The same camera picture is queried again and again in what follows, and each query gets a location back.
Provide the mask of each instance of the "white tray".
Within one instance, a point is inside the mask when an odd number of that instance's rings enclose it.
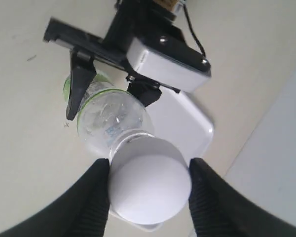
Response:
[[[166,88],[162,92],[161,98],[147,107],[155,136],[175,145],[189,166],[192,158],[202,157],[209,147],[214,136],[213,124],[185,93],[176,94]],[[110,214],[122,219],[112,210]],[[162,225],[130,224],[147,232],[155,231]]]

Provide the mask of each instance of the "black bracket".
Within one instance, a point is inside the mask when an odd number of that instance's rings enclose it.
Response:
[[[78,50],[70,51],[70,94],[67,104],[66,117],[73,120],[78,113],[80,103],[91,81],[96,76],[92,54]]]

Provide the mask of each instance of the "screw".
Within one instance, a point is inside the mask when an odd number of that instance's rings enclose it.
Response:
[[[168,41],[168,39],[167,39],[166,36],[161,36],[161,37],[160,37],[160,43],[161,43],[161,44],[165,44],[167,41]]]

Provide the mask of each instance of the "white table surface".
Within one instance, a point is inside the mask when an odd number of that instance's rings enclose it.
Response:
[[[42,43],[56,16],[104,37],[114,0],[0,0],[0,232],[37,213],[94,162],[66,127],[62,86],[69,52]],[[204,159],[225,175],[296,68],[296,0],[189,0],[195,31],[213,77],[193,94],[215,124]],[[195,48],[186,22],[176,23]],[[101,67],[117,83],[123,75]],[[113,217],[106,236],[188,236],[186,208],[155,233]]]

